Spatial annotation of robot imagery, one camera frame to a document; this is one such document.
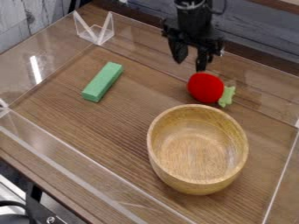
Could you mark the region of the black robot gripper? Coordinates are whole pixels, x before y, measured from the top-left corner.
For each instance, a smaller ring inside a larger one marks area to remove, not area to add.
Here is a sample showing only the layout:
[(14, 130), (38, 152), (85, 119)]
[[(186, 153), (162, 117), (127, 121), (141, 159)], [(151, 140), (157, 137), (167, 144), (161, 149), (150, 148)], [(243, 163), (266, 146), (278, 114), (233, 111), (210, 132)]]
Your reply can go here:
[(182, 64), (189, 56), (189, 46), (198, 48), (195, 60), (197, 71), (205, 71), (214, 60), (214, 54), (225, 52), (225, 38), (213, 26), (213, 15), (222, 15), (222, 11), (213, 9), (213, 3), (175, 3), (177, 17), (163, 21), (163, 36), (169, 39), (173, 58)]

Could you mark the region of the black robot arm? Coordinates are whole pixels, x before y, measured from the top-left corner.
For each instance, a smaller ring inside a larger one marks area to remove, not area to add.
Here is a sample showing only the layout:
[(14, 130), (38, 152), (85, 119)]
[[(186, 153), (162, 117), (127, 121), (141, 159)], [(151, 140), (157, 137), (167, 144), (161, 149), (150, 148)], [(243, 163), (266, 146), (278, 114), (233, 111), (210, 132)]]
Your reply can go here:
[(195, 70), (205, 71), (214, 56), (225, 53), (225, 35), (213, 25), (213, 16), (226, 12), (229, 1), (223, 0), (223, 9), (214, 10), (213, 0), (174, 0), (177, 17), (163, 21), (162, 34), (169, 40), (173, 58), (182, 64), (189, 56), (189, 46), (198, 50)]

